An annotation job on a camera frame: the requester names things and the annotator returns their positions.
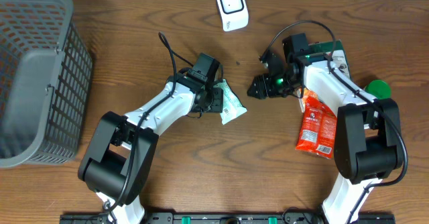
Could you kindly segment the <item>teal white snack packet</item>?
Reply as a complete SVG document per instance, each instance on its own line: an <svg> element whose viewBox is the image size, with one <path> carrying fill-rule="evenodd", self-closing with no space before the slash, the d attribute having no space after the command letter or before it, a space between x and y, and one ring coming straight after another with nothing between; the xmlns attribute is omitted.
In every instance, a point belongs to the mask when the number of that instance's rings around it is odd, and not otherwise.
<svg viewBox="0 0 429 224"><path fill-rule="evenodd" d="M215 87L223 90L223 107L220 113L223 125L247 112L225 79L218 82Z"/></svg>

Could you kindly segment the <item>green white packet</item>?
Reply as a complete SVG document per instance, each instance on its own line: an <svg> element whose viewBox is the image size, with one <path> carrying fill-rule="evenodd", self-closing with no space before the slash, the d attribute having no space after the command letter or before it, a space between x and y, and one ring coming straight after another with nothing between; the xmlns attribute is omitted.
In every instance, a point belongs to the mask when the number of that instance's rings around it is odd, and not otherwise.
<svg viewBox="0 0 429 224"><path fill-rule="evenodd" d="M315 42L309 44L311 50L313 50L315 53L324 52L326 54L330 53L332 50L332 45L333 42ZM351 79L347 55L341 40L336 41L335 49L332 54L332 61L334 62L336 68L338 68L346 77Z"/></svg>

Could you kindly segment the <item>red snack packet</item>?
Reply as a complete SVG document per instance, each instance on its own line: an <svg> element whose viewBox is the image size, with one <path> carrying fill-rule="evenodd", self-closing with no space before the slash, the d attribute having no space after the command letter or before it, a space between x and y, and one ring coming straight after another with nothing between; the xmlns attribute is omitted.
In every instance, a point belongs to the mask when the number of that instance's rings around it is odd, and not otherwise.
<svg viewBox="0 0 429 224"><path fill-rule="evenodd" d="M304 115L296 150L332 159L336 116L315 92L308 89L304 89L300 104Z"/></svg>

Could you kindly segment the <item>green lid seasoning jar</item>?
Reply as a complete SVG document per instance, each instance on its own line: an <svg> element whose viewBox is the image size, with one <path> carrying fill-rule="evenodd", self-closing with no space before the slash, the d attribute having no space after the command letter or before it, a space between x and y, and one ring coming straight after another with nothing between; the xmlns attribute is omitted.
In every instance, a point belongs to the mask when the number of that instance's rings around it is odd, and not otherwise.
<svg viewBox="0 0 429 224"><path fill-rule="evenodd" d="M364 91L372 94L378 99L391 98L391 87L383 80L372 80L365 88Z"/></svg>

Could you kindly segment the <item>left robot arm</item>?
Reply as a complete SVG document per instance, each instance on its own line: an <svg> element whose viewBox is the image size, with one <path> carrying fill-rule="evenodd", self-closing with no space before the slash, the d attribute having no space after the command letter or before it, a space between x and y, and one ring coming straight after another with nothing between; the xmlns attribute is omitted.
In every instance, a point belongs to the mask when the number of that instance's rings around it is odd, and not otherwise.
<svg viewBox="0 0 429 224"><path fill-rule="evenodd" d="M179 74L144 106L125 115L105 113L78 169L78 177L103 201L103 212L84 222L140 223L145 210L139 194L161 134L189 113L220 113L222 108L221 88Z"/></svg>

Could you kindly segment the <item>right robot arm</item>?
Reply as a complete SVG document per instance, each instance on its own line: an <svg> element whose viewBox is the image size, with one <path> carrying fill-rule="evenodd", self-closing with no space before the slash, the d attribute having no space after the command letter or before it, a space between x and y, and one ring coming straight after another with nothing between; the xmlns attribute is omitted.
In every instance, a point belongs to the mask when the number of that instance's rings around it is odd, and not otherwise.
<svg viewBox="0 0 429 224"><path fill-rule="evenodd" d="M339 175L315 223L355 223L376 187L397 184L408 156L393 99L378 99L347 78L325 52L290 52L282 60L266 50L260 61L268 72L256 76L250 97L286 97L301 87L315 92L336 117L332 153Z"/></svg>

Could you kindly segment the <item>white barcode scanner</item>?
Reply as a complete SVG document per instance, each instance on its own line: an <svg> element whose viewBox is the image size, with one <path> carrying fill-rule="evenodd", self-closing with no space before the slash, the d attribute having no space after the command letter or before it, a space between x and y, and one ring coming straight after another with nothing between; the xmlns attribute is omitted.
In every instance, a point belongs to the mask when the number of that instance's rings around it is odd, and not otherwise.
<svg viewBox="0 0 429 224"><path fill-rule="evenodd" d="M244 28L249 23L249 11L245 0L217 0L224 32Z"/></svg>

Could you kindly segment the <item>grey plastic mesh basket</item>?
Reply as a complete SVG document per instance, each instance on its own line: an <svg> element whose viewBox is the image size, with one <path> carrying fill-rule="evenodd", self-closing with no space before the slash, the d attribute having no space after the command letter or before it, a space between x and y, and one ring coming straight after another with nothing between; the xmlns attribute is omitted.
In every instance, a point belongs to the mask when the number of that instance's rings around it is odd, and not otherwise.
<svg viewBox="0 0 429 224"><path fill-rule="evenodd" d="M72 0L1 0L1 167L74 159L93 61Z"/></svg>

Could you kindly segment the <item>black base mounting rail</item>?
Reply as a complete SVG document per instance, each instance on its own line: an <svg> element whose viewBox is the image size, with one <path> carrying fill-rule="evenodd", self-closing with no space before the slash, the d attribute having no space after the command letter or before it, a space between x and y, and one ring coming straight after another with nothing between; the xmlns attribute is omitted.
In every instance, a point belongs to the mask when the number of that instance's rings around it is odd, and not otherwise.
<svg viewBox="0 0 429 224"><path fill-rule="evenodd" d="M114 223L108 220L107 214L100 215L61 215L59 223ZM299 223L328 223L319 213L304 212L294 209L286 213L277 214L173 214L148 213L140 223L145 224L299 224ZM395 224L392 214L367 213L359 214L358 219L351 223L358 224Z"/></svg>

